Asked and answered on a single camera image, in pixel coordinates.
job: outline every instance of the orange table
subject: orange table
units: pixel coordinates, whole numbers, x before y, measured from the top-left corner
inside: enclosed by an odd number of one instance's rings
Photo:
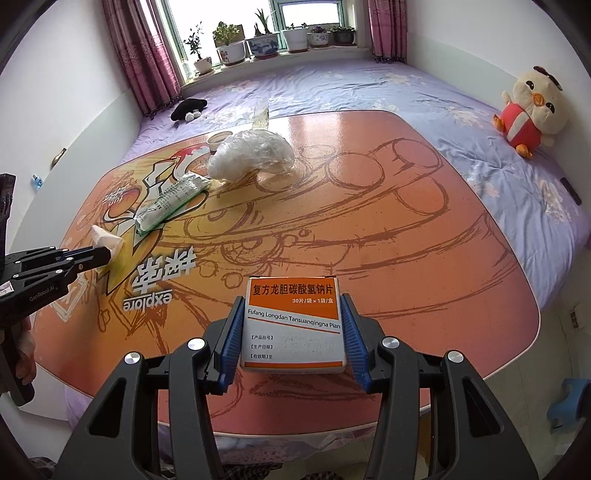
[[[205,136],[104,176],[62,247],[89,245],[93,224],[125,246],[106,274],[80,275],[65,299],[38,314],[44,368],[92,395],[127,352],[171,352],[225,317],[250,275],[336,275],[359,312],[387,334],[435,355],[459,349],[483,376],[533,343],[538,309],[503,234],[402,119],[315,113],[273,119],[269,129],[294,147],[291,174],[255,173],[217,186],[144,239],[135,234],[134,212],[186,171],[205,172]],[[238,370],[226,395],[209,398],[214,430],[233,434],[345,429],[372,423],[378,408],[379,398],[361,392],[350,371]],[[159,415],[167,421],[165,399]]]

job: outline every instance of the purple bedspread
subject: purple bedspread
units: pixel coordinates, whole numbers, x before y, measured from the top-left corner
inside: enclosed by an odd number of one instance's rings
[[[586,212],[560,183],[543,148],[526,162],[491,125],[494,108],[404,64],[373,60],[314,63],[201,92],[209,102],[191,122],[172,109],[145,119],[124,161],[180,140],[252,121],[261,98],[270,116],[386,110],[407,121],[462,175],[513,247],[540,308],[556,295],[590,233]]]

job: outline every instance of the clear plastic bag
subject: clear plastic bag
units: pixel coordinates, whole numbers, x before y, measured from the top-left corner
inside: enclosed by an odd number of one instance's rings
[[[263,129],[244,130],[227,137],[209,159],[207,173],[216,180],[240,180],[254,170],[286,173],[296,156],[281,135]]]

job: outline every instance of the pink curtain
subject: pink curtain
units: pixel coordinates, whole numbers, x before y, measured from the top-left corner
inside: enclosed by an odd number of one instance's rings
[[[103,0],[115,51],[145,116],[181,100],[181,89],[147,0]]]
[[[368,0],[368,3],[376,61],[406,62],[406,0]]]

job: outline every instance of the blue gripper pad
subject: blue gripper pad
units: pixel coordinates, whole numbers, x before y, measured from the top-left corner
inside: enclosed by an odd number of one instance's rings
[[[225,393],[228,391],[228,387],[232,385],[234,381],[234,374],[236,373],[236,367],[238,366],[238,358],[240,357],[240,350],[242,349],[242,326],[244,324],[244,306],[245,301],[242,299],[236,315],[232,321],[232,326],[228,332],[228,338],[222,349],[222,358],[220,361],[220,379],[219,385],[222,391]]]
[[[367,392],[372,384],[371,377],[369,376],[368,351],[359,333],[354,314],[351,312],[343,296],[340,297],[340,314],[343,320],[347,358],[353,369],[356,382]]]

